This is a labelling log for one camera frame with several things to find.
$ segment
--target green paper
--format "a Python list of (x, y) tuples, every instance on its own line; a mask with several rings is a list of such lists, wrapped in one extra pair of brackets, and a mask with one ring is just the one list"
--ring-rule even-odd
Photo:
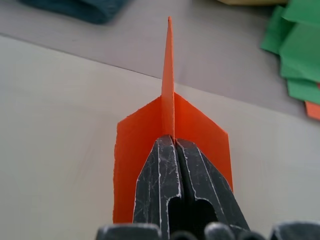
[(275, 8), (261, 44), (262, 49), (274, 54), (279, 54), (279, 49), (283, 41), (295, 25), (293, 22), (282, 18), (284, 11), (285, 8), (282, 6)]
[(279, 53), (281, 76), (320, 83), (320, 27), (296, 24)]
[(283, 17), (289, 21), (320, 26), (320, 0), (291, 0)]
[(287, 79), (289, 96), (320, 105), (320, 88), (317, 83), (303, 79)]

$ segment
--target white table surface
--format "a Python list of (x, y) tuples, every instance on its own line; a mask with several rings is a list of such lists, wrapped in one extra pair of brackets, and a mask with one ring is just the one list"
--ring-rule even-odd
[[(117, 122), (161, 81), (0, 37), (0, 238), (94, 239), (112, 222)], [(177, 84), (229, 133), (253, 230), (320, 219), (320, 123)]]

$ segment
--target gray table surface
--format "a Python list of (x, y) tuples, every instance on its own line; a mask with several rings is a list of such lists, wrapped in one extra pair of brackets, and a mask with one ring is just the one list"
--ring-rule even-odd
[(2, 0), (0, 34), (161, 78), (172, 16), (176, 82), (306, 118), (277, 57), (259, 49), (270, 14), (214, 0), (132, 0), (110, 24), (92, 25)]

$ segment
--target beige object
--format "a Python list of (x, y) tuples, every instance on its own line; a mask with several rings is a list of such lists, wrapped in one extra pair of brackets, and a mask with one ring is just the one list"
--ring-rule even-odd
[(228, 5), (276, 5), (286, 4), (288, 0), (219, 0)]

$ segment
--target folded orange paper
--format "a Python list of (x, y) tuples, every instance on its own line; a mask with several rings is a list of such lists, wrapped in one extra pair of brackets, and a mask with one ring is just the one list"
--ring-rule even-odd
[(172, 21), (164, 55), (161, 96), (117, 125), (114, 147), (114, 223), (133, 221), (137, 178), (157, 138), (194, 142), (223, 174), (231, 189), (232, 172), (228, 134), (174, 90)]
[(320, 120), (320, 105), (306, 101), (305, 108), (308, 117)]

